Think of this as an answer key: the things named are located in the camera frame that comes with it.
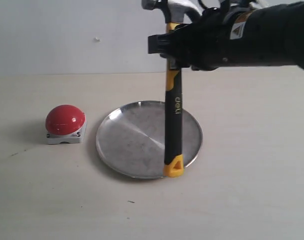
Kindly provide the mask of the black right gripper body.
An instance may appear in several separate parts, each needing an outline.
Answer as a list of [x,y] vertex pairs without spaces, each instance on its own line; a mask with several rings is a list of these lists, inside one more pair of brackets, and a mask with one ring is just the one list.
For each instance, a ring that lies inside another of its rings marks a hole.
[[198,71],[232,67],[230,30],[232,7],[205,9],[198,20],[178,25],[178,62]]

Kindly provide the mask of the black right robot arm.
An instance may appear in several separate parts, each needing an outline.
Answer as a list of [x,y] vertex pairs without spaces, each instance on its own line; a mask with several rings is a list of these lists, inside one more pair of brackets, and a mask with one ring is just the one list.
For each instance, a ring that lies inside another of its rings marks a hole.
[[168,33],[148,37],[148,52],[174,59],[184,68],[298,66],[304,70],[304,1],[266,6],[257,0],[222,0],[199,11],[189,1],[144,1],[162,10]]

